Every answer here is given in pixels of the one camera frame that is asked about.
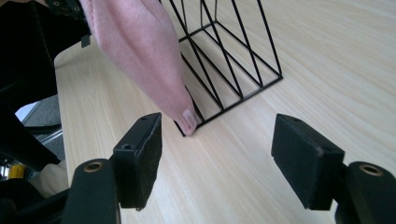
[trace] pink towel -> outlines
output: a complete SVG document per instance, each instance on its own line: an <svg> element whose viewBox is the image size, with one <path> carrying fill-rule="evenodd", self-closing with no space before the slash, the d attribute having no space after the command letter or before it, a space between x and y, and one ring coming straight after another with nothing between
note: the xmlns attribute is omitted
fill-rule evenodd
<svg viewBox="0 0 396 224"><path fill-rule="evenodd" d="M197 125L173 23L158 0L80 0L99 48L191 135Z"/></svg>

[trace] black chair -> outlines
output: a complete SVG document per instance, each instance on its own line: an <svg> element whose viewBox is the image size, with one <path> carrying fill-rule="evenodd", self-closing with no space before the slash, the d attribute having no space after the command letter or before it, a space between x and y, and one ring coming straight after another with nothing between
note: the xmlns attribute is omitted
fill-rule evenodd
<svg viewBox="0 0 396 224"><path fill-rule="evenodd" d="M85 22L55 16L34 1L0 7L0 158L19 161L35 171L58 158L15 116L24 105L57 94L53 60L89 33Z"/></svg>

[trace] wooden table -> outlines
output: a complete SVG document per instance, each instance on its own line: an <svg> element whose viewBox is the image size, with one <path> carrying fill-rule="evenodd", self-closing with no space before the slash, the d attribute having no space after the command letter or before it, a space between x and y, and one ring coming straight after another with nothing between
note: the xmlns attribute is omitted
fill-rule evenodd
<svg viewBox="0 0 396 224"><path fill-rule="evenodd" d="M396 174L396 4L262 3L284 80L191 137L163 117L158 179L143 211L122 210L124 223L334 223L336 203L305 211L274 163L276 113L328 137L346 164ZM159 109L95 43L66 50L56 68L71 180L79 164L109 158L138 118Z"/></svg>

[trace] metal wire file holder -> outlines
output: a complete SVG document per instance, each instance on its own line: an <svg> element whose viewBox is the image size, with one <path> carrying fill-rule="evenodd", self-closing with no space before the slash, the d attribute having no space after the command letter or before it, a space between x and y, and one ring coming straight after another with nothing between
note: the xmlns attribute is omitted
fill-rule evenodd
<svg viewBox="0 0 396 224"><path fill-rule="evenodd" d="M189 27L187 25L187 18L186 18L187 15L186 15L184 1L181 0L181 2L180 2L181 9L182 9L181 10L182 16L183 16L182 17L179 13L179 10L177 10L177 6L175 5L175 2L173 0L169 0L169 3L171 4L172 9L174 10L174 12L177 16L177 20L180 23L180 25L183 29L183 33L185 35L184 37L179 39L179 43L181 44L183 41L189 42L190 47L192 48L192 51L193 51L193 55L196 57L196 60L198 61L199 65L201 66L201 70L205 76L199 75L197 73L196 69L194 69L193 66L189 63L188 59L183 54L183 52L181 52L181 57L182 57L184 63L190 69L191 73L194 75L194 77L200 83L202 88L205 89L205 92L209 95L210 99L216 104L216 106L219 109L219 112L217 112L209 117L205 116L202 113L202 110L196 104L196 101L194 100L195 96L192 95L191 92L189 91L189 89L186 87L191 95L191 99L193 100L195 111L197 112L197 115L198 115L199 119L201 120L201 122L197 126L197 129L202 127L203 125L207 124L211 120L216 119L217 117L219 117L220 115L224 114L225 112L231 110L232 108L236 107L237 105L240 105L241 103L245 102L252 96L258 94L259 92L269 88L270 86L274 85L275 83L277 83L279 80L281 80L283 78L282 71L281 71L280 64L279 64L279 59L277 58L277 54L276 54L275 44L274 44L273 38L270 33L267 19L265 18L265 15L264 15L264 10L262 8L262 1L261 0L257 1L258 10L260 11L261 20L264 23L266 33L268 34L268 40L271 44L271 49L272 49L272 53L274 54L273 56L276 61L277 70L275 70L275 68L273 68L273 66L271 66L268 62L266 62L254 49L252 49L252 47L249 43L248 33L246 31L245 25L243 23L242 17L239 13L239 10L238 10L238 7L237 7L235 1L231 0L231 2L233 4L233 11L234 11L237 21L239 23L240 31L243 34L243 40L241 38L239 38L237 35L235 35L230 29L228 29L225 25L223 25L222 22L220 22L218 20L218 0L214 0L214 1L215 1L214 2L214 4L215 4L214 5L215 6L214 14L215 15L214 15L214 19L213 19L212 15L209 12L206 1L200 0L201 27L199 29L194 30L193 32L189 33ZM208 24L204 24L204 19L203 19L204 15L207 16L206 19L208 20ZM225 32L226 34L231 36L235 41L237 41L237 43L239 43L245 50L248 51L248 55L251 60L251 64L253 65L253 68L251 68L250 70L254 70L255 74L252 74L251 72L249 72L248 69L246 68L246 66L241 64L240 62L238 62L238 60L235 58L235 56L232 55L231 52L224 47L223 42L219 35L219 29L222 29L223 32ZM201 32L204 32L206 34L206 36L208 38L210 38L216 44L216 46L218 48L220 48L221 54L224 57L225 62L227 63L229 72L231 74L229 77L226 77L224 75L224 72L220 71L219 66L216 65L210 59L210 57L207 55L207 53L205 53L202 50L202 48L192 39L195 35L197 35ZM215 71L214 74L209 75L209 73L204 65L204 62L206 62L206 64L209 64L212 67L212 70ZM232 64L236 65L243 72L243 74L245 74L245 76L247 76L247 78L252 83L254 83L254 85L256 86L256 89L254 91L251 91L248 94L244 94L242 92L240 83L238 82L238 77L235 75ZM273 75L275 75L275 79L272 79L269 82L264 82L262 80L262 74L259 71L258 64L265 65L267 67L268 71L273 73ZM224 103L221 101L218 91L216 90L215 85L212 81L213 76L219 76L220 79L226 84L226 86L231 89L233 94L235 94L237 97L236 102L234 102L230 105L224 105Z"/></svg>

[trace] black wire rack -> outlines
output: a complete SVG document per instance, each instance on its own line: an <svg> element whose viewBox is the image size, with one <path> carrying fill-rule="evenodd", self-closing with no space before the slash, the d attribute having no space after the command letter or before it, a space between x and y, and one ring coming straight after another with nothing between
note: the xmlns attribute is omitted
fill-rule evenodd
<svg viewBox="0 0 396 224"><path fill-rule="evenodd" d="M184 79L200 119L197 128L282 79L262 1L247 1L166 3L179 24L181 57L187 67ZM240 7L248 15L241 14Z"/></svg>

